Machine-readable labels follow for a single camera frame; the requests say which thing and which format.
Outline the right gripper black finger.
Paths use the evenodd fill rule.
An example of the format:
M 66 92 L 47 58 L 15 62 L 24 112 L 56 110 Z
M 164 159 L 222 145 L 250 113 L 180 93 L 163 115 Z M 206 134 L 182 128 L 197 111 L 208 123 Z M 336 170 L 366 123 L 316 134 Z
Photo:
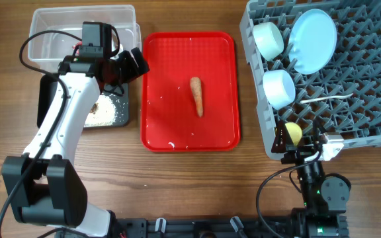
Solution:
M 276 136 L 271 148 L 272 153 L 286 153 L 293 150 L 293 141 L 288 133 L 285 122 L 280 120 L 276 127 Z
M 314 119 L 312 126 L 313 144 L 317 145 L 319 143 L 319 138 L 325 133 L 325 128 L 321 125 L 319 119 Z

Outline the yellow cup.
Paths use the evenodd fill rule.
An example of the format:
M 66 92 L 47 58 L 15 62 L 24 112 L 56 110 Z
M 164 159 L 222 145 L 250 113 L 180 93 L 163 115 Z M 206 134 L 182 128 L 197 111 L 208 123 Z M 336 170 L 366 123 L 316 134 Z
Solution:
M 294 122 L 285 122 L 286 128 L 293 141 L 293 146 L 297 146 L 302 139 L 302 129 Z

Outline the white plastic spoon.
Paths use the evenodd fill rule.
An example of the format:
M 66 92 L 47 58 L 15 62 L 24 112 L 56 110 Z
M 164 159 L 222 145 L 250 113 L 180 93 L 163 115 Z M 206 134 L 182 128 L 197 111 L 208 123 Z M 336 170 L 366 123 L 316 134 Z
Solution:
M 311 102 L 317 102 L 317 101 L 329 100 L 329 99 L 347 99 L 351 96 L 353 96 L 353 93 L 350 93 L 347 95 L 333 95 L 333 96 L 319 97 L 319 98 L 315 98 L 315 99 L 305 99 L 305 100 L 301 100 L 299 103 L 308 104 Z

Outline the red snack wrapper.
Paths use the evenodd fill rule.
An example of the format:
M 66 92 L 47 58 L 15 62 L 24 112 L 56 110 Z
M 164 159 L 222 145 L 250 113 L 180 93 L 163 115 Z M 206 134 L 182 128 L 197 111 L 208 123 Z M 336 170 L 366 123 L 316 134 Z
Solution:
M 72 46 L 72 48 L 75 49 L 77 46 L 80 46 L 80 45 L 82 45 L 82 42 L 78 42 L 78 43 L 74 44 L 74 45 Z

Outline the light blue bowl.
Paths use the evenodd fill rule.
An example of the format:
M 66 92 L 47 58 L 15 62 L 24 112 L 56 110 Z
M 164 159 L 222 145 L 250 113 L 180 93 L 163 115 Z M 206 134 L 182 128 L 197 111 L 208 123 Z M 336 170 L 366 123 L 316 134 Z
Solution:
M 269 104 L 276 110 L 291 104 L 296 98 L 294 82 L 283 69 L 265 72 L 263 88 Z

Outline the carrot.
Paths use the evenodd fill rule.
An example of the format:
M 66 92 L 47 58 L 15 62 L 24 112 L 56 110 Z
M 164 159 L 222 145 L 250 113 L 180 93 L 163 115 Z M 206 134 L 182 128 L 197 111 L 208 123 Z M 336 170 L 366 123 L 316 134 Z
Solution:
M 202 83 L 199 77 L 192 77 L 190 79 L 190 89 L 194 97 L 196 112 L 199 117 L 203 116 L 203 101 L 202 101 Z

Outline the light blue plate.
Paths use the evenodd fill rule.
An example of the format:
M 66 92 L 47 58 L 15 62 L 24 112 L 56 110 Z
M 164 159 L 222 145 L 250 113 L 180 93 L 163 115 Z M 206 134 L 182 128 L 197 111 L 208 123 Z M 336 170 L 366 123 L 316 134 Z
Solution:
M 313 74 L 327 65 L 335 52 L 335 23 L 325 11 L 306 11 L 292 27 L 288 43 L 292 45 L 289 60 L 296 60 L 294 69 L 304 75 Z

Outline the green bowl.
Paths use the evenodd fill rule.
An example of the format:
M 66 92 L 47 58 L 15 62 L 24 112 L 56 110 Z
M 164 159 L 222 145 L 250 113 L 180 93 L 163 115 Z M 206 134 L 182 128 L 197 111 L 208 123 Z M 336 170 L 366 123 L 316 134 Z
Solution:
M 253 35 L 256 47 L 265 60 L 271 61 L 283 52 L 282 35 L 278 27 L 272 22 L 255 25 Z

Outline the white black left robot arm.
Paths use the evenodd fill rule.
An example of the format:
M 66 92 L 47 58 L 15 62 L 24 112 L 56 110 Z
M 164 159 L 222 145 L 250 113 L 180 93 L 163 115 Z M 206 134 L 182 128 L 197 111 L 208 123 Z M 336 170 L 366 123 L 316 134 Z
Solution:
M 88 113 L 105 85 L 129 83 L 149 71 L 139 48 L 116 60 L 100 48 L 85 46 L 66 56 L 56 80 L 57 91 L 38 133 L 20 157 L 7 157 L 2 175 L 8 208 L 19 223 L 52 226 L 84 237 L 112 237 L 115 216 L 88 201 L 87 190 L 74 169 L 75 150 Z

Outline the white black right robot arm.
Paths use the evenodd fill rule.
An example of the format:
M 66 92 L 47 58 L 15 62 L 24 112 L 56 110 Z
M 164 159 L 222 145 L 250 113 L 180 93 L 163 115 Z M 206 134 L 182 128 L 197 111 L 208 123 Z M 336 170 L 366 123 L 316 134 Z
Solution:
M 326 174 L 322 163 L 330 161 L 344 147 L 343 137 L 335 132 L 326 132 L 317 121 L 313 122 L 312 145 L 297 146 L 284 121 L 276 127 L 276 137 L 271 151 L 283 154 L 282 164 L 293 164 L 299 191 L 304 201 L 303 208 L 291 211 L 288 237 L 346 237 L 346 219 L 341 216 L 347 210 L 351 183 L 343 175 Z

